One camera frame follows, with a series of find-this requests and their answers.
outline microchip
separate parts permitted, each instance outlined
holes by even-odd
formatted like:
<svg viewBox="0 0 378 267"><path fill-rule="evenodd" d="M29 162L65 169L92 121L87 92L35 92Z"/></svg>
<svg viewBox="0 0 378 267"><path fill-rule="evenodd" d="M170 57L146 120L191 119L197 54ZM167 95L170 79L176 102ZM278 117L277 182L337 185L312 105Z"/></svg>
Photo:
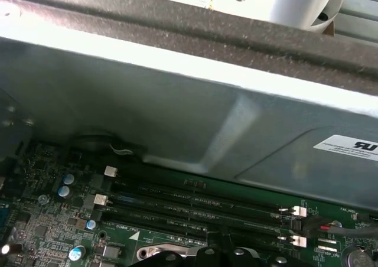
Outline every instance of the microchip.
<svg viewBox="0 0 378 267"><path fill-rule="evenodd" d="M101 190L105 190L105 191L110 190L110 188L112 187L112 184L113 184L112 179L107 177L106 179L104 179L104 182L101 185Z"/></svg>
<svg viewBox="0 0 378 267"><path fill-rule="evenodd" d="M76 222L76 228L78 228L79 230L84 230L85 225L87 225L87 220L78 219L77 222Z"/></svg>
<svg viewBox="0 0 378 267"><path fill-rule="evenodd" d="M184 185L193 186L193 180L185 180Z"/></svg>
<svg viewBox="0 0 378 267"><path fill-rule="evenodd" d="M47 232L46 226L37 226L34 230L34 233L36 236L44 237Z"/></svg>
<svg viewBox="0 0 378 267"><path fill-rule="evenodd" d="M83 207L85 209L93 209L95 206L94 204L95 197L96 197L95 195L88 194L87 197L85 197L84 199Z"/></svg>
<svg viewBox="0 0 378 267"><path fill-rule="evenodd" d="M81 153L79 152L71 152L67 156L67 162L78 164L82 158Z"/></svg>
<svg viewBox="0 0 378 267"><path fill-rule="evenodd" d="M101 188L104 176L102 174L93 174L90 180L90 186L94 188Z"/></svg>
<svg viewBox="0 0 378 267"><path fill-rule="evenodd" d="M26 260L26 266L27 267L32 267L32 266L34 266L34 264L35 264L35 260L34 259L27 259Z"/></svg>
<svg viewBox="0 0 378 267"><path fill-rule="evenodd" d="M104 246L96 246L94 248L95 254L103 255L104 254L105 247Z"/></svg>
<svg viewBox="0 0 378 267"><path fill-rule="evenodd" d="M16 222L27 224L30 220L30 214L21 212L17 215Z"/></svg>
<svg viewBox="0 0 378 267"><path fill-rule="evenodd" d="M38 160L35 162L33 168L35 168L36 170L43 170L46 166L46 162L45 161L42 161L42 160Z"/></svg>
<svg viewBox="0 0 378 267"><path fill-rule="evenodd" d="M69 218L67 220L67 224L74 226L76 224L77 220L75 218Z"/></svg>
<svg viewBox="0 0 378 267"><path fill-rule="evenodd" d="M74 207L83 207L83 199L80 198L80 197L76 197L73 201L72 201L72 206Z"/></svg>
<svg viewBox="0 0 378 267"><path fill-rule="evenodd" d="M0 258L0 267L5 267L7 263L8 263L7 257L1 257Z"/></svg>
<svg viewBox="0 0 378 267"><path fill-rule="evenodd" d="M103 256L109 259L117 259L119 257L120 248L117 246L106 246Z"/></svg>
<svg viewBox="0 0 378 267"><path fill-rule="evenodd" d="M26 188L26 181L14 177L7 177L2 185L2 193L7 198L21 197Z"/></svg>
<svg viewBox="0 0 378 267"><path fill-rule="evenodd" d="M100 267L116 267L112 262L101 262Z"/></svg>
<svg viewBox="0 0 378 267"><path fill-rule="evenodd" d="M65 239L64 242L68 243L69 245L74 245L75 244L75 240L74 239Z"/></svg>
<svg viewBox="0 0 378 267"><path fill-rule="evenodd" d="M206 183L204 183L204 182L202 182L202 181L199 181L199 182L197 182L197 187L198 187L198 188L205 189L205 188L206 188Z"/></svg>
<svg viewBox="0 0 378 267"><path fill-rule="evenodd" d="M100 221L102 218L102 212L101 211L93 211L92 214L90 215L90 219L94 221Z"/></svg>

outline connector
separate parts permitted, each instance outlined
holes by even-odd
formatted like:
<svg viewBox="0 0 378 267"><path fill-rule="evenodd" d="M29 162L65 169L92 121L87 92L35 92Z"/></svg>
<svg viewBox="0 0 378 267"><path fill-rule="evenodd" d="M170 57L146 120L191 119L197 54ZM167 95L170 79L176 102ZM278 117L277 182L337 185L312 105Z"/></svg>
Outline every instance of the connector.
<svg viewBox="0 0 378 267"><path fill-rule="evenodd" d="M337 240L333 240L333 239L325 239L325 238L322 238L322 237L319 237L319 238L318 238L318 241L319 241L319 242L332 243L333 245L336 245L336 244L337 244Z"/></svg>
<svg viewBox="0 0 378 267"><path fill-rule="evenodd" d="M318 238L320 235L320 227L332 222L331 219L322 216L310 216L301 219L302 221L302 236L308 239Z"/></svg>
<svg viewBox="0 0 378 267"><path fill-rule="evenodd" d="M307 238L303 236L291 236L292 239L291 244L294 246L299 246L301 248L307 247Z"/></svg>
<svg viewBox="0 0 378 267"><path fill-rule="evenodd" d="M294 206L292 214L299 217L307 217L307 208L301 206Z"/></svg>
<svg viewBox="0 0 378 267"><path fill-rule="evenodd" d="M107 165L104 171L104 175L106 175L107 177L116 177L117 171L118 171L117 168Z"/></svg>
<svg viewBox="0 0 378 267"><path fill-rule="evenodd" d="M328 246L318 245L318 249L330 251L330 252L338 252L337 248L329 248Z"/></svg>
<svg viewBox="0 0 378 267"><path fill-rule="evenodd" d="M106 206L108 203L108 196L102 194L96 194L93 203L96 205Z"/></svg>
<svg viewBox="0 0 378 267"><path fill-rule="evenodd" d="M302 230L302 221L292 220L292 219L282 219L281 228L299 232Z"/></svg>

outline metal edge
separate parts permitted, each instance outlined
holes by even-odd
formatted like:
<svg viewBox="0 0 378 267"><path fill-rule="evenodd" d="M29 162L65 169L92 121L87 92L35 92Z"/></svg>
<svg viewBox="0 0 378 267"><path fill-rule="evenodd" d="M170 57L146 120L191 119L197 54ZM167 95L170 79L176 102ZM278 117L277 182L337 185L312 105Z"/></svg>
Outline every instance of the metal edge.
<svg viewBox="0 0 378 267"><path fill-rule="evenodd" d="M245 90L267 93L271 96L289 97L361 115L378 116L378 109L365 107L365 105L375 104L376 96L62 28L45 22L42 18L38 20L35 14L30 14L28 17L24 13L24 18L9 18L8 21L0 21L0 35L11 40L44 45L52 49L98 57L122 64L176 73L183 77L228 84Z"/></svg>
<svg viewBox="0 0 378 267"><path fill-rule="evenodd" d="M377 75L375 48L166 0L29 0Z"/></svg>

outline printed label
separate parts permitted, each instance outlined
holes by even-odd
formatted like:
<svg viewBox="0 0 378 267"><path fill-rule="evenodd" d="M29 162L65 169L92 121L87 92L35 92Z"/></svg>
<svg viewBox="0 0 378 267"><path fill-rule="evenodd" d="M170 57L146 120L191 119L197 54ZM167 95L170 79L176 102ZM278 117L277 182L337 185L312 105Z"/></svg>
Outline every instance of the printed label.
<svg viewBox="0 0 378 267"><path fill-rule="evenodd" d="M378 161L378 143L333 135L314 146L315 149Z"/></svg>

